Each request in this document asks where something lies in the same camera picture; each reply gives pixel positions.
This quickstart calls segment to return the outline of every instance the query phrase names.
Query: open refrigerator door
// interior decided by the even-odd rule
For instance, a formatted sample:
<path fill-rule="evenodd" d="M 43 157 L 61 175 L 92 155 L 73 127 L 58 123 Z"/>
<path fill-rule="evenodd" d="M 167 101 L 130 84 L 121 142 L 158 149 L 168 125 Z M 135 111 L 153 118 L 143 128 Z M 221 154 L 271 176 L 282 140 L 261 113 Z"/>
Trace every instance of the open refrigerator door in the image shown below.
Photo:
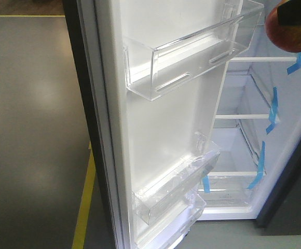
<path fill-rule="evenodd" d="M 105 96 L 109 119 L 107 187 L 111 199 L 119 196 L 112 212 L 121 215 L 117 234 L 125 240 L 118 247 L 174 248 L 206 206 L 198 186 L 220 155 L 212 128 L 228 61 L 248 49 L 263 5 L 111 0 L 92 9 L 85 2 L 79 15 L 94 72 L 92 32 L 99 33 L 105 84 L 92 91 L 98 108 Z"/>

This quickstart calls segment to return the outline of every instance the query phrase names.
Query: refrigerator shelf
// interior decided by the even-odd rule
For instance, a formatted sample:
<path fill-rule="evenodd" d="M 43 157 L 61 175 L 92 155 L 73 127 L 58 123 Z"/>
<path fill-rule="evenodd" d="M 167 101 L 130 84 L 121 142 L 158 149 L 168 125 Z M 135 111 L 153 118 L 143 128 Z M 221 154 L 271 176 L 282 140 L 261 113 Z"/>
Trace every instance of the refrigerator shelf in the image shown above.
<path fill-rule="evenodd" d="M 213 149 L 202 156 L 182 158 L 160 181 L 133 192 L 134 212 L 148 225 L 156 222 L 214 168 L 220 151 L 216 145 L 212 146 Z"/>
<path fill-rule="evenodd" d="M 215 127 L 227 127 L 226 124 L 234 123 L 231 119 L 267 120 L 269 110 L 264 93 L 250 74 L 227 74 L 215 116 Z"/>
<path fill-rule="evenodd" d="M 267 37 L 264 25 L 258 25 L 247 51 L 230 60 L 228 70 L 248 70 L 252 64 L 278 64 L 282 62 L 295 63 L 297 55 L 276 47 Z"/>
<path fill-rule="evenodd" d="M 174 23 L 162 11 L 163 16 L 158 14 L 155 20 L 161 29 L 151 30 L 152 36 L 142 36 L 144 31 L 124 32 L 126 82 L 130 91 L 153 101 L 248 49 L 262 4 L 250 0 L 199 2 L 214 6 L 221 15 L 212 14 L 209 20 L 203 20 L 206 12 L 202 17 L 191 16 L 190 26 L 178 29 L 181 18 Z"/>
<path fill-rule="evenodd" d="M 188 233 L 190 226 L 201 216 L 205 201 L 193 190 L 187 193 L 155 224 L 137 237 L 136 249 L 174 248 Z"/>
<path fill-rule="evenodd" d="M 251 152 L 241 128 L 213 129 L 212 139 L 221 148 L 221 154 L 209 177 L 254 178 L 257 175 L 257 164 L 260 149 Z"/>

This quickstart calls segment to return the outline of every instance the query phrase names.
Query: gray floor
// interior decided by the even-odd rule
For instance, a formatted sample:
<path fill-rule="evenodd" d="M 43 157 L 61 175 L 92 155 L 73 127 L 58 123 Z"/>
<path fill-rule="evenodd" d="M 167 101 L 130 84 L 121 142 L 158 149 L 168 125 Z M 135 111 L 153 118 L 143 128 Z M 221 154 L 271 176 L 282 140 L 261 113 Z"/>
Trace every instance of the gray floor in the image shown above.
<path fill-rule="evenodd" d="M 301 249 L 301 235 L 262 236 L 251 220 L 197 222 L 176 249 Z"/>
<path fill-rule="evenodd" d="M 0 15 L 64 15 L 62 0 L 0 0 Z"/>
<path fill-rule="evenodd" d="M 89 137 L 64 18 L 0 18 L 0 248 L 71 248 Z"/>

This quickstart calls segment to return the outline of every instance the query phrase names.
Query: door shelf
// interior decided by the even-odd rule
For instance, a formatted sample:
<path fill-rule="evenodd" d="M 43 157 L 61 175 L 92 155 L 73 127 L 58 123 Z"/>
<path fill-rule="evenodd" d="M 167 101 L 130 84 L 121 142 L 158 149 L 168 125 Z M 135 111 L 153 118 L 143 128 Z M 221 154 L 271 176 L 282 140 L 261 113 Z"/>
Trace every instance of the door shelf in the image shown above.
<path fill-rule="evenodd" d="M 205 201 L 194 191 L 182 196 L 162 219 L 147 227 L 135 243 L 136 249 L 174 248 L 188 233 L 190 226 L 201 216 Z"/>
<path fill-rule="evenodd" d="M 153 40 L 138 34 L 124 38 L 130 91 L 153 101 L 248 49 L 263 5 L 250 0 L 204 0 L 203 4 L 216 6 L 221 15 L 202 27 L 202 19 L 191 18 L 191 25 L 195 22 L 200 28 L 192 33 L 182 33 L 193 30 L 183 27 L 176 32 L 175 23 L 168 21 L 165 12 L 163 17 L 157 16 L 163 22 L 161 30 L 153 30 Z"/>
<path fill-rule="evenodd" d="M 274 45 L 265 30 L 264 24 L 259 24 L 255 29 L 249 50 L 230 62 L 296 62 L 296 54 L 284 51 Z"/>
<path fill-rule="evenodd" d="M 156 222 L 213 169 L 220 151 L 214 144 L 210 147 L 202 156 L 182 158 L 175 169 L 156 184 L 132 193 L 134 212 L 148 225 Z"/>

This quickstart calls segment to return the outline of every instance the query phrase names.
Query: blue painter's tape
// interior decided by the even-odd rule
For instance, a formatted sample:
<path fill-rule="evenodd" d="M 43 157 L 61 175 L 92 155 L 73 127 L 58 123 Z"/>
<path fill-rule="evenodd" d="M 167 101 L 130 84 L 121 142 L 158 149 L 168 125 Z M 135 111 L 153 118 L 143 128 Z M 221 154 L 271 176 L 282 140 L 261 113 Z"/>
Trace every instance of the blue painter's tape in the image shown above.
<path fill-rule="evenodd" d="M 205 193 L 210 193 L 211 192 L 211 188 L 209 186 L 209 179 L 208 179 L 207 175 L 202 179 L 202 183 L 203 183 L 203 191 Z"/>
<path fill-rule="evenodd" d="M 301 52 L 297 54 L 296 63 L 293 64 L 292 66 L 288 67 L 288 69 L 286 71 L 289 75 L 289 74 L 292 74 L 293 72 L 297 71 L 300 68 L 301 68 Z"/>
<path fill-rule="evenodd" d="M 279 100 L 278 100 L 278 94 L 277 94 L 277 88 L 273 88 L 273 100 L 271 102 L 271 107 L 269 111 L 269 118 L 270 125 L 266 128 L 266 133 L 269 134 L 276 126 L 276 117 L 279 112 Z"/>
<path fill-rule="evenodd" d="M 265 167 L 265 147 L 266 143 L 263 141 L 261 152 L 260 152 L 260 158 L 258 162 L 258 169 L 257 174 L 253 182 L 250 183 L 248 186 L 248 189 L 252 189 L 255 187 L 255 185 L 261 181 L 261 179 L 264 177 L 264 167 Z"/>

